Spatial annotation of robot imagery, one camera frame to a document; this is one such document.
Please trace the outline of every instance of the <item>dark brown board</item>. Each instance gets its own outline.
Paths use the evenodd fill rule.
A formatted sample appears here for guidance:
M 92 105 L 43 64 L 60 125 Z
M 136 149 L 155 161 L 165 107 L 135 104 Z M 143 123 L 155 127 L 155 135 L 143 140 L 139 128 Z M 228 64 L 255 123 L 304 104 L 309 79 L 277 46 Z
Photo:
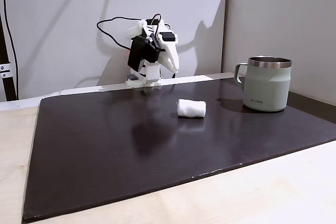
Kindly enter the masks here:
M 290 93 L 288 106 L 243 106 L 233 79 L 41 101 L 23 221 L 68 214 L 180 185 L 336 137 L 336 107 Z M 206 101 L 179 118 L 178 99 Z

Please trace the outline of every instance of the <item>mug handle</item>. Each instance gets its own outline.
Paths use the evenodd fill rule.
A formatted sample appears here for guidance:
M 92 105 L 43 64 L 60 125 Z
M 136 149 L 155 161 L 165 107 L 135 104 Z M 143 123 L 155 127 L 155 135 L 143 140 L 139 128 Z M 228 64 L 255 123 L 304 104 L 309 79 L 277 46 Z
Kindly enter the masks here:
M 235 82 L 237 83 L 238 86 L 241 87 L 242 90 L 244 90 L 244 84 L 242 84 L 241 80 L 239 79 L 238 72 L 240 66 L 247 66 L 248 63 L 239 63 L 236 68 L 235 68 Z

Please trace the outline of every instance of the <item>metal bracket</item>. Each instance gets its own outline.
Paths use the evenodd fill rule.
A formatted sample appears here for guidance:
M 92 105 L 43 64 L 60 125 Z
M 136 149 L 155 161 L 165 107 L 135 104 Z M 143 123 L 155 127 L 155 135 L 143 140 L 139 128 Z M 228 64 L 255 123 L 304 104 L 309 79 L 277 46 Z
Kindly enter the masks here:
M 12 65 L 11 63 L 0 64 L 0 78 L 1 79 L 13 77 L 11 65 Z

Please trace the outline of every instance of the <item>power cord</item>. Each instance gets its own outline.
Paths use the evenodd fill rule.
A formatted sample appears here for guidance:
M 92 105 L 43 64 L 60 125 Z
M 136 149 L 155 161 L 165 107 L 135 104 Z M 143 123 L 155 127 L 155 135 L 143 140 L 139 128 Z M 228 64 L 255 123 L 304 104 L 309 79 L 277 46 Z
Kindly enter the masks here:
M 115 20 L 115 19 L 117 19 L 117 18 L 122 18 L 122 19 L 127 19 L 127 20 L 141 20 L 140 18 L 114 17 L 114 18 L 112 18 L 112 19 L 105 19 L 105 20 L 99 21 L 99 22 L 97 23 L 97 28 L 98 28 L 103 34 L 106 34 L 106 35 L 109 36 L 111 39 L 113 39 L 113 41 L 114 41 L 119 47 L 122 47 L 122 48 L 127 49 L 127 50 L 131 50 L 131 48 L 126 47 L 126 46 L 123 46 L 122 44 L 118 43 L 118 42 L 116 41 L 116 39 L 115 39 L 112 35 L 110 35 L 109 33 L 107 33 L 106 31 L 104 31 L 103 29 L 101 29 L 101 28 L 99 27 L 99 24 L 104 23 L 104 22 L 113 21 L 113 20 Z
M 12 38 L 12 35 L 11 35 L 11 31 L 9 29 L 8 20 L 7 20 L 6 0 L 4 0 L 4 14 L 5 14 L 7 31 L 8 31 L 8 35 L 9 35 L 9 38 L 10 38 L 10 43 L 12 44 L 12 49 L 13 49 L 13 54 L 14 54 L 14 59 L 15 59 L 15 69 L 16 69 L 16 98 L 19 100 L 19 73 L 18 73 L 17 58 L 16 58 L 16 52 L 15 52 L 15 48 L 14 48 L 13 38 Z
M 161 21 L 161 18 L 162 18 L 161 14 L 160 14 L 160 13 L 157 13 L 157 14 L 155 14 L 155 15 L 153 16 L 153 18 L 152 18 L 152 20 L 151 20 L 151 24 L 150 24 L 150 25 L 152 25 L 152 24 L 153 24 L 154 18 L 155 18 L 157 15 L 159 15 L 159 16 L 160 16 L 160 19 L 159 19 L 158 25 L 157 25 L 157 27 L 156 27 L 155 36 L 158 34 L 159 23 L 160 23 L 160 21 Z

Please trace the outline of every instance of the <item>stainless steel rim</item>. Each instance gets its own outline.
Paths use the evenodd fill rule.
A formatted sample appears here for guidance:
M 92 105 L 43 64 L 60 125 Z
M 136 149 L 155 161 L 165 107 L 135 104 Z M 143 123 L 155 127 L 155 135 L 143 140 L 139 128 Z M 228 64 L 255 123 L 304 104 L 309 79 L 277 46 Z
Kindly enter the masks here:
M 292 61 L 272 56 L 256 56 L 249 58 L 248 64 L 259 68 L 290 68 Z

